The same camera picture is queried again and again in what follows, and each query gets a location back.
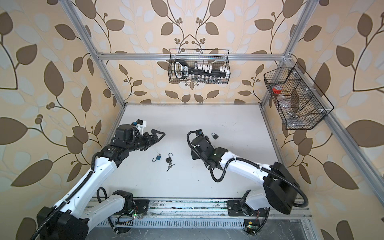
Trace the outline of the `large black padlock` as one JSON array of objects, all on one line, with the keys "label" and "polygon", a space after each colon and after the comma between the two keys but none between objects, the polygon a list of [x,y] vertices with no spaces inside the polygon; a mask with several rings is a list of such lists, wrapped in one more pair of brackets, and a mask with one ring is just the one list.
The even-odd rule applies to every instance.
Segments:
[{"label": "large black padlock", "polygon": [[168,157],[166,158],[166,163],[169,164],[169,165],[172,165],[172,157],[173,157],[173,153],[169,153],[168,154]]}]

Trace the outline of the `smallest black padlock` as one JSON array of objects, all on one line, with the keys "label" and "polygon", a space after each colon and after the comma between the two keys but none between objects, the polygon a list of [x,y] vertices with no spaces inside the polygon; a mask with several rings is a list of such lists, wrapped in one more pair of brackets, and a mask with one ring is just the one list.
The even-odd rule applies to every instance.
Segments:
[{"label": "smallest black padlock", "polygon": [[219,138],[219,136],[218,136],[217,134],[215,134],[215,133],[212,133],[212,137],[213,137],[215,140]]}]

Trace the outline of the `large padlock key bunch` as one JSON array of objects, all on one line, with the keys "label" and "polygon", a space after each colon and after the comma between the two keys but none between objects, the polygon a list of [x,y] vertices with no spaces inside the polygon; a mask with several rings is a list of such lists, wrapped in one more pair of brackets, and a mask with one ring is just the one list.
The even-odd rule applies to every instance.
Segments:
[{"label": "large padlock key bunch", "polygon": [[175,164],[171,164],[168,166],[167,172],[174,166]]}]

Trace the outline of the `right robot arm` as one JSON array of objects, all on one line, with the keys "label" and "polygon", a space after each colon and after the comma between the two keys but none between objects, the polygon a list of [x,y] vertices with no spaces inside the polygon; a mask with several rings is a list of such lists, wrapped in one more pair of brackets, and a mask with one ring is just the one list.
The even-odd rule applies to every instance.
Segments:
[{"label": "right robot arm", "polygon": [[259,210],[269,211],[271,208],[289,215],[293,207],[309,205],[308,197],[283,164],[267,165],[241,158],[227,149],[213,147],[207,136],[195,131],[187,134],[187,143],[192,159],[202,160],[216,183],[220,183],[230,171],[261,186],[256,191],[247,190],[239,206],[235,207],[244,215],[255,216]]}]

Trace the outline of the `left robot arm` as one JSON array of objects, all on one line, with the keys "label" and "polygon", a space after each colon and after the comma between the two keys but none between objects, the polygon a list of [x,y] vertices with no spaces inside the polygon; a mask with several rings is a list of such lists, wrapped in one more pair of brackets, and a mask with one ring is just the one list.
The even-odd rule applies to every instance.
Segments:
[{"label": "left robot arm", "polygon": [[99,196],[104,181],[120,166],[130,152],[146,151],[165,137],[164,132],[144,132],[145,121],[120,125],[111,142],[92,158],[91,168],[79,182],[53,207],[37,214],[38,228],[34,240],[84,240],[97,225],[115,213],[133,216],[144,213],[133,194],[117,190],[96,206],[86,210],[93,196]]}]

